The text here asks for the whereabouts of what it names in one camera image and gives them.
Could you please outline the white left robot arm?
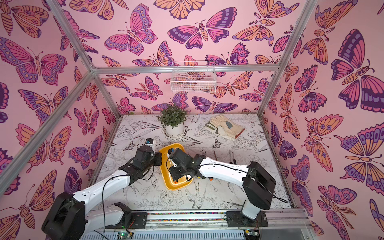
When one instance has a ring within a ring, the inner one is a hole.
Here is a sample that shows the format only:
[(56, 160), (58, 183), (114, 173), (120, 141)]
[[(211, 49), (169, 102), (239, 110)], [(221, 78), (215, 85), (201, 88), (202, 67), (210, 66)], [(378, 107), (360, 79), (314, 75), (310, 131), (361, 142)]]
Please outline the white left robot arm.
[(58, 195), (43, 221), (42, 231), (52, 240), (79, 240), (84, 234), (107, 226), (129, 227), (134, 222), (132, 209), (123, 203), (106, 206), (106, 199), (142, 180), (162, 154), (152, 145), (143, 145), (136, 155), (106, 179), (73, 194)]

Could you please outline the yellow plastic storage tray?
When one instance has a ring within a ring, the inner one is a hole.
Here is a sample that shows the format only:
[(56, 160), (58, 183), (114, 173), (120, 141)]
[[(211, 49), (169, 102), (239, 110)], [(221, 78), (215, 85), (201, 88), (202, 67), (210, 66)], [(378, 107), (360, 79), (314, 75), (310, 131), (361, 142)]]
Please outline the yellow plastic storage tray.
[(162, 164), (160, 166), (160, 169), (162, 172), (164, 183), (165, 183), (168, 190), (176, 191), (176, 190), (180, 190), (182, 188), (189, 186), (193, 182), (193, 180), (190, 180), (188, 182), (187, 177), (183, 176), (177, 180), (178, 184), (174, 183), (174, 180), (173, 180), (171, 173), (170, 173), (170, 168), (173, 166), (173, 162), (171, 160), (169, 160), (169, 154), (168, 154), (168, 151), (171, 149), (180, 149), (184, 153), (185, 153), (185, 149), (181, 144), (174, 143), (174, 144), (168, 145), (166, 147), (163, 147), (162, 149), (159, 150), (159, 152), (161, 153), (161, 157), (162, 157)]

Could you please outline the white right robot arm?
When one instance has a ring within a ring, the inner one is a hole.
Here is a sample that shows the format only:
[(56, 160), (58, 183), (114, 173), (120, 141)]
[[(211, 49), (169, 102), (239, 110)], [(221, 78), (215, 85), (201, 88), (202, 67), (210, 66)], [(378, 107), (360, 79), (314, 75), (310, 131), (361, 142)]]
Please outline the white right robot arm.
[(255, 221), (261, 211), (271, 208), (276, 180), (257, 162), (249, 165), (234, 165), (213, 160), (205, 155), (186, 154), (181, 149), (167, 152), (166, 164), (173, 181), (186, 177), (213, 178), (237, 185), (247, 198), (242, 206), (240, 219)]

